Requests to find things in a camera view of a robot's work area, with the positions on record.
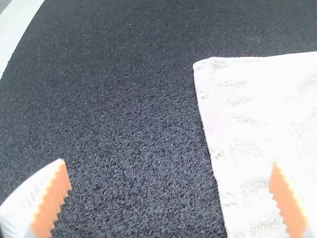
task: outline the textured fabric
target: textured fabric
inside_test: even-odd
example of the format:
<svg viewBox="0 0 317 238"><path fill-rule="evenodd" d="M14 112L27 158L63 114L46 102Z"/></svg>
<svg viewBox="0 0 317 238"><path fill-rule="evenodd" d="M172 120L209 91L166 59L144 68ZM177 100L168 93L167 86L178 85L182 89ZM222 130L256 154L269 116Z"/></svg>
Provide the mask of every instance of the textured fabric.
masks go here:
<svg viewBox="0 0 317 238"><path fill-rule="evenodd" d="M267 187L274 159L301 161L316 180L316 61L317 53L304 53L194 64L230 238L288 237Z"/></svg>

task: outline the white floor edge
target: white floor edge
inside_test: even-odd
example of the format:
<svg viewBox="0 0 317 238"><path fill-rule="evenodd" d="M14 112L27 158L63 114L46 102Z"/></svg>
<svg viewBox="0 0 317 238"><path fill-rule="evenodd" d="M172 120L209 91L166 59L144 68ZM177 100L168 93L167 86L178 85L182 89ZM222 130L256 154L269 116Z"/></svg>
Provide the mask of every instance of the white floor edge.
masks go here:
<svg viewBox="0 0 317 238"><path fill-rule="evenodd" d="M25 30L44 0L12 0L0 14L0 79Z"/></svg>

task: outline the orange serrated edge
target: orange serrated edge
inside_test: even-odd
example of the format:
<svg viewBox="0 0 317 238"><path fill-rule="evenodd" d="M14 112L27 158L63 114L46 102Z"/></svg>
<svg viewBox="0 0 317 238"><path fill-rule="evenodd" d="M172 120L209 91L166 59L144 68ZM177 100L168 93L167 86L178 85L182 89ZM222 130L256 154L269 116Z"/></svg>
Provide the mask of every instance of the orange serrated edge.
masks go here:
<svg viewBox="0 0 317 238"><path fill-rule="evenodd" d="M57 214L61 212L60 207L65 204L64 198L68 196L68 191L71 189L66 163L61 160L61 164L48 183L42 201L33 216L30 227L36 238L52 237L51 230L55 228L54 222L58 219Z"/></svg>
<svg viewBox="0 0 317 238"><path fill-rule="evenodd" d="M268 187L280 209L283 223L287 226L286 231L291 238L302 238L308 228L308 219L296 192L277 161L274 162Z"/></svg>

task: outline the towel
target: towel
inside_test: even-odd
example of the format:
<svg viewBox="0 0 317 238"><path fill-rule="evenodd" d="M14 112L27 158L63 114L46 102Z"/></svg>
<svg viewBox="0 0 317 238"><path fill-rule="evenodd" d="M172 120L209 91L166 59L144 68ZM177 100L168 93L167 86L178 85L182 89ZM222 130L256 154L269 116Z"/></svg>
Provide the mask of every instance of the towel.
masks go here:
<svg viewBox="0 0 317 238"><path fill-rule="evenodd" d="M274 160L317 181L316 62L311 52L193 65L229 238L289 237L267 186Z"/></svg>

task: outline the dark gray carpet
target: dark gray carpet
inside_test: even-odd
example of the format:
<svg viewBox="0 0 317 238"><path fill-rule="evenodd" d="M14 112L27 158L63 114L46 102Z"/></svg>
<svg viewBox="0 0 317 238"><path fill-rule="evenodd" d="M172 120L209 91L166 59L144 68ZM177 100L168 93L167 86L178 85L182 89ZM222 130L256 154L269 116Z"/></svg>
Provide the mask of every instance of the dark gray carpet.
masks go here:
<svg viewBox="0 0 317 238"><path fill-rule="evenodd" d="M46 0L0 81L0 202L61 157L54 237L226 237L192 63L313 51L316 19L313 0Z"/></svg>

